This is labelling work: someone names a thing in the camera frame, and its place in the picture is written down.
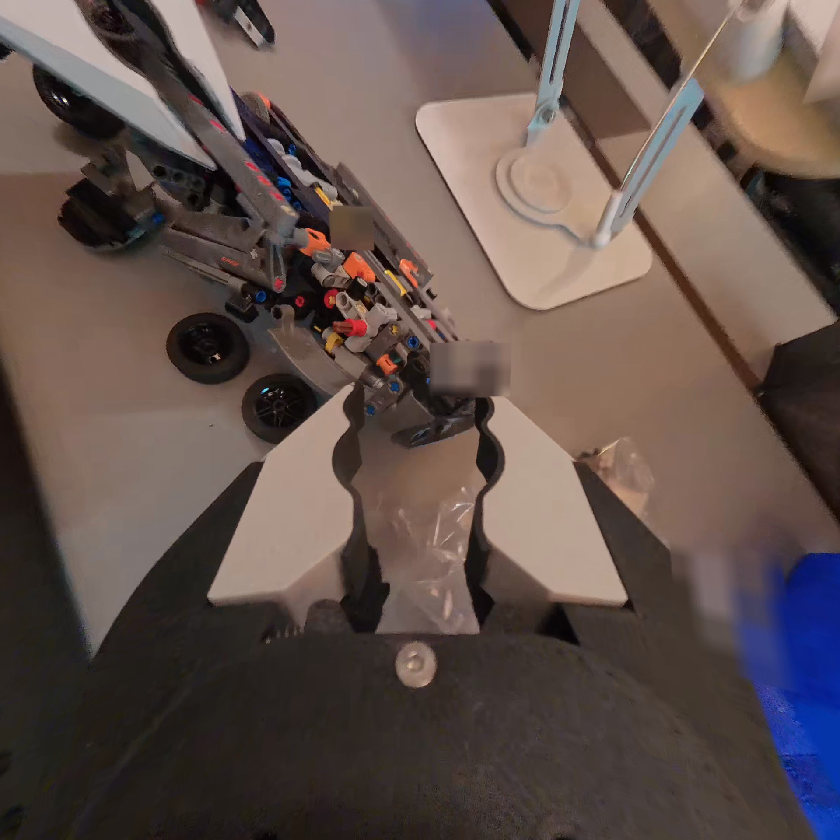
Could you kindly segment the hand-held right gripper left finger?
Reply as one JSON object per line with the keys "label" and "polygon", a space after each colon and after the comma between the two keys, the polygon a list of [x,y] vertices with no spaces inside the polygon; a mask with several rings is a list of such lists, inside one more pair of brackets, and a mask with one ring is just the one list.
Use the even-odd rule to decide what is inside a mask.
{"label": "hand-held right gripper left finger", "polygon": [[387,598],[361,496],[362,385],[346,385],[265,457],[208,590],[215,606],[273,602],[301,626],[335,601],[373,632]]}

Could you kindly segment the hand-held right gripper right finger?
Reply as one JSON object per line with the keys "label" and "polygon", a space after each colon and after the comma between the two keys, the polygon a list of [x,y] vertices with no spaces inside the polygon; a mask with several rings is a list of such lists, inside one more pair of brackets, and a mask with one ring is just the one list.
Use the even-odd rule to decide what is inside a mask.
{"label": "hand-held right gripper right finger", "polygon": [[622,608],[627,590],[574,459],[507,398],[476,401],[485,480],[469,532],[479,627],[495,610],[542,624],[556,605]]}

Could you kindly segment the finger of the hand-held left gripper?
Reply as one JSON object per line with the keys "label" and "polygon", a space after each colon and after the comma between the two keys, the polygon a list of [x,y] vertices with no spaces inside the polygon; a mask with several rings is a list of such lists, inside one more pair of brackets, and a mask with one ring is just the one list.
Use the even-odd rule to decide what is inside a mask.
{"label": "finger of the hand-held left gripper", "polygon": [[75,2],[2,1],[1,40],[146,137],[216,169],[152,85],[94,35]]}
{"label": "finger of the hand-held left gripper", "polygon": [[165,41],[203,92],[203,101],[213,106],[227,129],[245,138],[234,94],[194,1],[155,1],[154,11],[165,31]]}

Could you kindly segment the lego car chassis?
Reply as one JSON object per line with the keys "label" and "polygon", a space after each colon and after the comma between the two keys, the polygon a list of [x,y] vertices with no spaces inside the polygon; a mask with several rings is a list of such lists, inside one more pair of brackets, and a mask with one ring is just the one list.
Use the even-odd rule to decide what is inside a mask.
{"label": "lego car chassis", "polygon": [[245,141],[234,152],[212,140],[214,170],[136,132],[110,142],[139,187],[154,185],[164,255],[223,287],[220,315],[244,333],[269,315],[279,373],[306,382],[318,406],[358,383],[365,415],[385,417],[405,448],[476,427],[474,396],[432,391],[430,350],[458,335],[427,265],[349,169],[326,164],[269,99],[234,99]]}

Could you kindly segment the black grey lego assembly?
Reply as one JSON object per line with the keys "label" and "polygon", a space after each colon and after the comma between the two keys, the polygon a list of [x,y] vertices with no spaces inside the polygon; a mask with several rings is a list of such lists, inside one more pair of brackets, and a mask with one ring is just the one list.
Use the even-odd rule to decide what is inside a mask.
{"label": "black grey lego assembly", "polygon": [[259,1],[196,1],[226,25],[237,25],[257,49],[271,48],[276,33]]}

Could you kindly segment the clear empty plastic bag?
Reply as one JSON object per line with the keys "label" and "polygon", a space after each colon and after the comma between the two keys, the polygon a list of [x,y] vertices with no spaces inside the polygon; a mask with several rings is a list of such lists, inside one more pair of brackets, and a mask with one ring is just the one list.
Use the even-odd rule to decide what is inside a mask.
{"label": "clear empty plastic bag", "polygon": [[390,587],[378,634],[479,633],[465,568],[477,493],[475,481],[440,500],[380,493],[366,509],[369,541]]}

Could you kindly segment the dark cloth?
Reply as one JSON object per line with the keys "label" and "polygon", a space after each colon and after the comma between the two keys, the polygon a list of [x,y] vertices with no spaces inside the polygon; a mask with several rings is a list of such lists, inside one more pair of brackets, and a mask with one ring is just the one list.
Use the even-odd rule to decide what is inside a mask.
{"label": "dark cloth", "polygon": [[839,517],[839,321],[777,344],[759,404]]}

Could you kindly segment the blue plastic bin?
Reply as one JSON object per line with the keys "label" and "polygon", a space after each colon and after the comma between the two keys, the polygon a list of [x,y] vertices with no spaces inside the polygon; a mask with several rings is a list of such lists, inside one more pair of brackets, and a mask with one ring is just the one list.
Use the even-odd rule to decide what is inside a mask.
{"label": "blue plastic bin", "polygon": [[738,644],[786,779],[816,838],[839,838],[839,556],[769,567],[736,594]]}

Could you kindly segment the white metal stand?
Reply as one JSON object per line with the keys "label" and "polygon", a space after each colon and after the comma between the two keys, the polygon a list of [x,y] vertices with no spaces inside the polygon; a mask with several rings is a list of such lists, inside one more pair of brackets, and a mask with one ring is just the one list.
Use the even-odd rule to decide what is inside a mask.
{"label": "white metal stand", "polygon": [[553,3],[539,89],[433,101],[416,130],[509,297],[548,311],[647,274],[653,252],[634,223],[643,195],[704,92],[695,74],[719,32],[612,188],[561,111],[581,3]]}

